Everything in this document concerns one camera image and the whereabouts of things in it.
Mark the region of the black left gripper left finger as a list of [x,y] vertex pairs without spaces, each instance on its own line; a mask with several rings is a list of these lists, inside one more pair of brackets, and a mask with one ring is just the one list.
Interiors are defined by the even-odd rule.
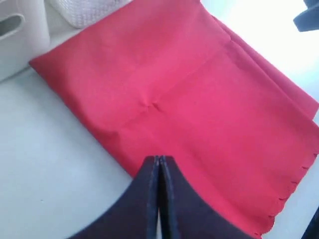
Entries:
[[158,224],[157,156],[145,158],[121,197],[102,216],[71,239],[155,239]]

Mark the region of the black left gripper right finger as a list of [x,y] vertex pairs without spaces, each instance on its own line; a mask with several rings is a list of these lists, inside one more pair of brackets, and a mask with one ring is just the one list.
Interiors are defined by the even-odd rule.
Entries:
[[251,238],[195,192],[170,156],[159,157],[159,211],[163,239]]

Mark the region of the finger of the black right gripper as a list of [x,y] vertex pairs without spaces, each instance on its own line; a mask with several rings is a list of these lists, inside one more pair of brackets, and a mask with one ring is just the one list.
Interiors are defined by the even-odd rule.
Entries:
[[304,0],[305,11],[294,18],[294,24],[299,32],[319,29],[319,0]]

